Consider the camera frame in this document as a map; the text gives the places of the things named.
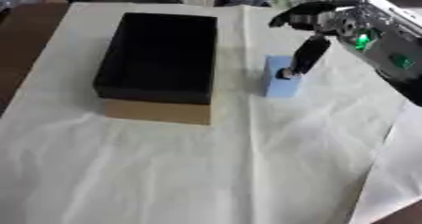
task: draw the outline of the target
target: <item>cardboard box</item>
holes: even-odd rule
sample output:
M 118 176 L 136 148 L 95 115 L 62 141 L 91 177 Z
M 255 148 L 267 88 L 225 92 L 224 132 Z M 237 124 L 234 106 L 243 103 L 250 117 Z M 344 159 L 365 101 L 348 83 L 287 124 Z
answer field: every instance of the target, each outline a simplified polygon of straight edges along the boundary
M 217 19 L 126 13 L 94 80 L 113 118 L 208 124 Z

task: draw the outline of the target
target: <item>white sheet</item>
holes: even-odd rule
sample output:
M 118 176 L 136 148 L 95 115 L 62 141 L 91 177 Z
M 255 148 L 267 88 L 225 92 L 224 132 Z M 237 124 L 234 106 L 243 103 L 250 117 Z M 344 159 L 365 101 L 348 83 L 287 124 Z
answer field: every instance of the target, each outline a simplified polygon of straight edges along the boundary
M 127 11 L 219 17 L 212 126 L 101 115 L 91 81 Z M 73 5 L 0 120 L 0 222 L 346 222 L 405 100 L 337 44 L 298 97 L 260 97 L 265 55 L 307 37 L 275 13 Z

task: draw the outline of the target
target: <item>robotic arm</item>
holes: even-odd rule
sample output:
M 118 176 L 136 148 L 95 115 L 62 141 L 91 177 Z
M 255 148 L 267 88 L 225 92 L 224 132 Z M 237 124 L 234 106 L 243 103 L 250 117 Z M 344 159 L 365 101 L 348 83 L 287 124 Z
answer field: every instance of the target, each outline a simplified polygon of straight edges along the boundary
M 281 13 L 269 26 L 285 24 L 314 35 L 277 77 L 308 73 L 330 48 L 327 36 L 334 36 L 398 92 L 422 106 L 422 17 L 416 13 L 387 0 L 312 2 Z

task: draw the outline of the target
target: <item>brown cardboard base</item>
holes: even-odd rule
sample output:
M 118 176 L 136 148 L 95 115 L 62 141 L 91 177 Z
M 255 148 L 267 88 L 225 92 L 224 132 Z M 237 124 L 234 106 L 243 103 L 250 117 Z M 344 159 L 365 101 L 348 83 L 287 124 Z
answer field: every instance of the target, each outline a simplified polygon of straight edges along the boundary
M 111 118 L 151 120 L 209 125 L 208 104 L 162 104 L 141 101 L 104 99 L 105 114 Z

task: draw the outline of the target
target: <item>black box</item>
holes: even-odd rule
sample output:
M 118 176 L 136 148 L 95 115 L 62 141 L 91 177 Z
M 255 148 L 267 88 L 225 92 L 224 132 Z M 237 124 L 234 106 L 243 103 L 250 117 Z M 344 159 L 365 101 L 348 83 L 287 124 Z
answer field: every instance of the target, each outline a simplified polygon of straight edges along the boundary
M 210 104 L 216 43 L 217 18 L 126 13 L 94 88 L 105 99 Z

